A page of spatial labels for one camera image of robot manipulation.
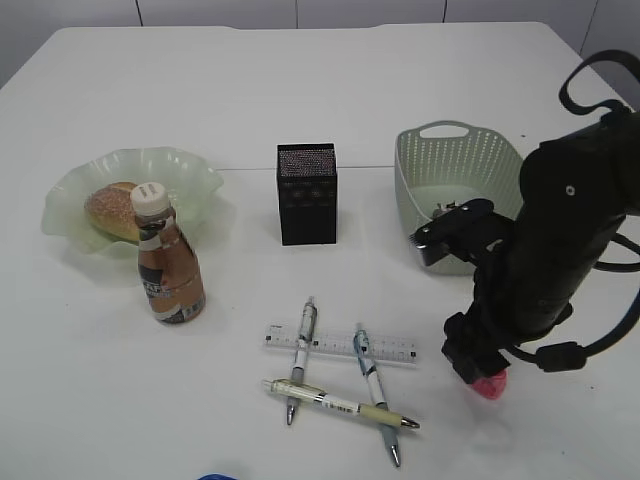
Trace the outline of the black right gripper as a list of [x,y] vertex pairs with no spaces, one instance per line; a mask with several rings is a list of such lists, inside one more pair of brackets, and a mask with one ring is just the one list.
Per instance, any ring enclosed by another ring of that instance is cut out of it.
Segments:
[[606,114],[541,143],[522,164],[519,188],[513,220],[477,199],[411,236],[430,264],[452,255],[476,267],[473,303],[445,321],[441,349],[466,384],[506,370],[507,348],[570,316],[571,297],[625,218],[638,214],[638,115]]

